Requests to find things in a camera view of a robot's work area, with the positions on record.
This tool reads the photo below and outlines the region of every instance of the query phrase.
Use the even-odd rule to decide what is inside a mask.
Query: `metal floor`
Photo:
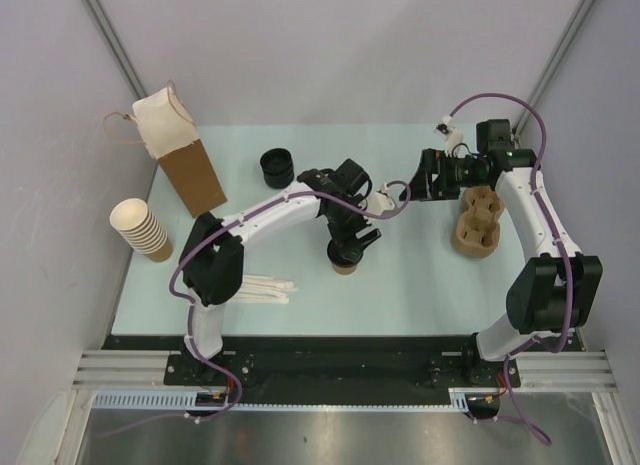
[[[474,426],[460,413],[234,412],[201,425],[159,420],[108,438],[150,414],[94,410],[78,464],[611,464],[590,394],[520,395],[547,431],[546,448],[524,426]],[[502,414],[513,414],[509,399]]]

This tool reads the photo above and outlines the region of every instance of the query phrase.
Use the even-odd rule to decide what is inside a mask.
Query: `white wall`
[[[105,329],[128,254],[108,214],[145,193],[152,161],[104,138],[102,117],[133,97],[80,0],[0,0],[0,29],[0,462],[10,464]]]
[[[101,0],[149,91],[199,125],[434,122],[527,97],[579,0]],[[516,105],[488,102],[515,118]]]
[[[604,276],[586,326],[604,348],[640,431],[640,0],[601,0],[539,107],[545,183],[561,220]],[[537,147],[534,120],[526,143]]]

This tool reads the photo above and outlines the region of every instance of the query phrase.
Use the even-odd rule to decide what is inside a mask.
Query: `brown pulp cup carrier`
[[[453,231],[453,245],[460,253],[485,258],[493,253],[500,241],[498,219],[504,204],[489,186],[467,188],[462,195],[463,212]]]

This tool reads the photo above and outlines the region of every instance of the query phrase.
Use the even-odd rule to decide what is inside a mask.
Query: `black cup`
[[[274,148],[260,157],[264,181],[271,188],[282,190],[293,182],[293,160],[284,148]]]

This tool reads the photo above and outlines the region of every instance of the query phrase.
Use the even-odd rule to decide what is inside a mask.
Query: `brown paper bag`
[[[222,205],[227,198],[211,165],[200,134],[178,97],[173,82],[133,104],[134,116],[120,115],[135,123],[142,140],[119,143],[143,143],[158,161],[192,217]]]

